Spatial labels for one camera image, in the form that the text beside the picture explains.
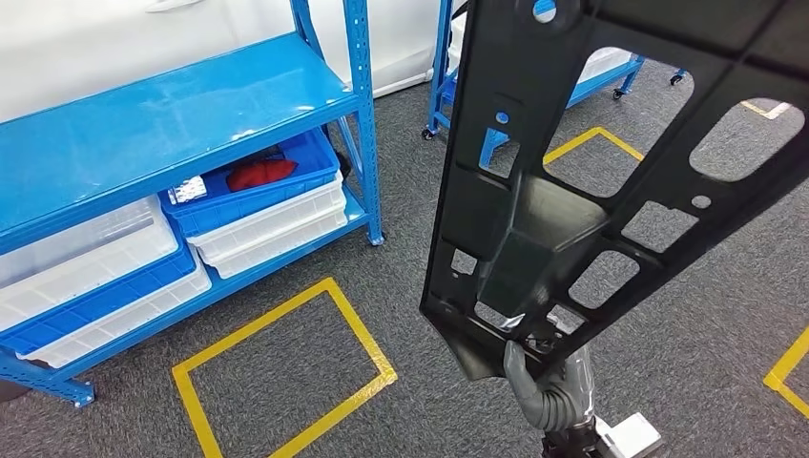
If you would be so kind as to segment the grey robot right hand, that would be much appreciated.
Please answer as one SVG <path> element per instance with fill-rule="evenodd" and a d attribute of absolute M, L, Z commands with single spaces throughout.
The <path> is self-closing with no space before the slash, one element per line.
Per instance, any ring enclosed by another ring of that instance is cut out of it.
<path fill-rule="evenodd" d="M 527 371 L 523 347 L 508 341 L 503 368 L 519 407 L 533 427 L 562 431 L 593 420 L 593 368 L 586 345 L 565 360 L 563 371 L 534 380 Z"/>

